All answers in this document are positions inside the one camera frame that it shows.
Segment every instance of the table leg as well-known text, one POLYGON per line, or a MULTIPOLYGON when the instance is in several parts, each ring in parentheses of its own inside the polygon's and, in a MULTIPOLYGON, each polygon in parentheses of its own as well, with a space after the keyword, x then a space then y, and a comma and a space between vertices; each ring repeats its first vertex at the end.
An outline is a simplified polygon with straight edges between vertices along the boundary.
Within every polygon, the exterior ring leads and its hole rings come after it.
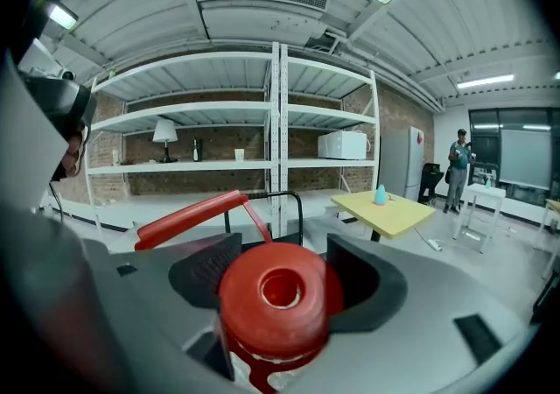
POLYGON ((465 218, 465 211, 468 209, 468 201, 465 200, 465 205, 466 208, 462 208, 459 215, 458 215, 458 220, 457 220, 457 226, 455 227, 455 232, 453 233, 453 240, 457 240, 457 238, 459 237, 459 232, 461 231, 461 228, 463 227, 463 219, 465 218))
POLYGON ((372 242, 379 242, 381 240, 382 236, 379 234, 379 232, 377 232, 376 230, 372 230, 371 231, 371 241, 372 242))
POLYGON ((556 247, 554 248, 554 252, 552 252, 552 255, 550 256, 550 260, 546 264, 546 268, 542 272, 542 278, 546 278, 550 273, 550 270, 552 269, 552 265, 554 264, 554 261, 556 260, 558 255, 558 248, 560 248, 560 243, 556 244, 556 247))
MULTIPOLYGON (((465 203, 465 208, 468 208, 468 207, 469 207, 468 203, 465 203)), ((468 228, 471 227, 471 219, 473 218, 473 212, 474 212, 475 208, 476 208, 476 195, 474 195, 474 198, 472 198, 472 209, 471 209, 471 213, 469 214, 469 221, 466 222, 466 226, 468 228)))
POLYGON ((496 209, 494 210, 492 224, 490 225, 490 230, 488 231, 486 240, 482 243, 482 246, 480 247, 480 254, 484 252, 484 248, 487 246, 488 241, 492 238, 492 235, 494 234, 494 230, 496 229, 496 223, 498 222, 498 217, 500 216, 500 211, 501 211, 501 200, 498 201, 498 204, 496 205, 496 209))
POLYGON ((546 217, 547 217, 548 214, 549 214, 549 207, 545 206, 544 207, 544 217, 542 218, 541 226, 539 226, 539 230, 536 232, 535 245, 537 245, 541 242, 541 237, 543 236, 544 225, 546 224, 546 217))

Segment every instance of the yellow tabletop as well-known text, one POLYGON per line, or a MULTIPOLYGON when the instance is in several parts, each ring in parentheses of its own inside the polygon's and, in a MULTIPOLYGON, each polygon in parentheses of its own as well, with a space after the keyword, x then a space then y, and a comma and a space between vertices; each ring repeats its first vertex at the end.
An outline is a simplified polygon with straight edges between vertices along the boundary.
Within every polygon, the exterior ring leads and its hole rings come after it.
POLYGON ((394 238, 402 232, 413 228, 434 213, 433 208, 424 204, 391 194, 383 206, 374 204, 375 191, 339 194, 331 201, 365 222, 371 229, 387 238, 394 238))
POLYGON ((546 200, 546 205, 560 214, 560 201, 546 200))

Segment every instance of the microwave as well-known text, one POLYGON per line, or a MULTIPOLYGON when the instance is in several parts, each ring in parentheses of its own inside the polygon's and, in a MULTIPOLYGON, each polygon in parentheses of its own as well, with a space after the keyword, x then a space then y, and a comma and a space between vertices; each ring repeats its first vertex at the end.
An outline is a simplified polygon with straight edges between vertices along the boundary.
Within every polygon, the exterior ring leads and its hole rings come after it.
POLYGON ((368 137, 363 132, 334 131, 318 138, 318 156, 327 159, 365 159, 368 137))

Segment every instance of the white refrigerator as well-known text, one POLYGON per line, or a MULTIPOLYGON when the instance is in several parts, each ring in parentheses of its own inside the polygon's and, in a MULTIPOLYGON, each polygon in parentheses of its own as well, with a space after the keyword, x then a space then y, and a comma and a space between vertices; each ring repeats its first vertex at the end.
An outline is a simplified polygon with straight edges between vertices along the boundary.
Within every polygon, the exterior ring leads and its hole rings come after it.
POLYGON ((422 131, 410 127, 382 134, 379 184, 383 184, 387 192, 418 201, 423 166, 422 131))

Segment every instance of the blue cone-shaped object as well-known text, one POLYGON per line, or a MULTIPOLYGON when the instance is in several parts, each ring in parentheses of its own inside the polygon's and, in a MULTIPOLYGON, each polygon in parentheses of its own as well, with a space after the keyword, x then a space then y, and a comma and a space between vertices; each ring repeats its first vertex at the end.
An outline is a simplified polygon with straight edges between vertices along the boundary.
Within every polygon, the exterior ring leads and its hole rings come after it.
POLYGON ((377 190, 375 191, 374 203, 382 206, 386 202, 387 202, 387 193, 385 192, 385 186, 381 184, 379 187, 377 187, 377 190))

